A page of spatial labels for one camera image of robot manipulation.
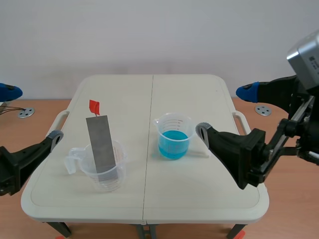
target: blue liquid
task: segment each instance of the blue liquid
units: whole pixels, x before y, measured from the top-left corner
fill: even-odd
[[[188,138],[186,134],[176,130],[167,131],[163,133],[163,135],[167,138],[175,140],[183,140]],[[182,158],[187,153],[188,145],[189,140],[176,142],[161,136],[159,137],[159,151],[163,156],[170,159]]]

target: cup handle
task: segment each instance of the cup handle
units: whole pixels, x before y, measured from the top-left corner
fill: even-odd
[[[85,157],[85,148],[72,148],[69,155],[64,159],[64,165],[69,174],[76,172],[76,160],[83,160]]]
[[[156,125],[158,125],[158,123],[159,123],[159,119],[154,119],[153,120],[153,124],[156,126]]]

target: cable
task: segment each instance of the cable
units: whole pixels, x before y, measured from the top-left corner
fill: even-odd
[[[5,114],[5,113],[8,113],[8,112],[10,112],[10,111],[20,111],[21,109],[9,109],[9,110],[3,110],[3,111],[1,111],[0,112],[0,115],[3,115],[3,114]]]
[[[0,108],[13,108],[13,109],[19,109],[19,110],[25,110],[25,108],[21,108],[21,107],[12,107],[12,106],[0,106]]]

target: clear plastic cup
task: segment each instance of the clear plastic cup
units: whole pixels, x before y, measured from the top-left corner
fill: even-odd
[[[163,156],[169,159],[182,158],[188,150],[189,141],[195,135],[191,118],[179,113],[168,113],[155,119],[158,129],[158,146]]]
[[[97,170],[95,166],[92,147],[89,144],[85,148],[72,148],[69,151],[69,155],[64,160],[68,173],[75,173],[78,165],[81,171],[92,179],[94,187],[98,191],[108,192],[119,188],[126,177],[125,162],[127,155],[119,142],[112,140],[112,145],[116,163],[113,168],[97,173],[101,170]]]

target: red tab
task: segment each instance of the red tab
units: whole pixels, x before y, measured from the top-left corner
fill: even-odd
[[[242,239],[242,238],[244,238],[245,234],[246,234],[245,231],[241,230],[241,231],[235,236],[234,239]]]
[[[90,111],[96,115],[100,115],[100,102],[90,100]]]

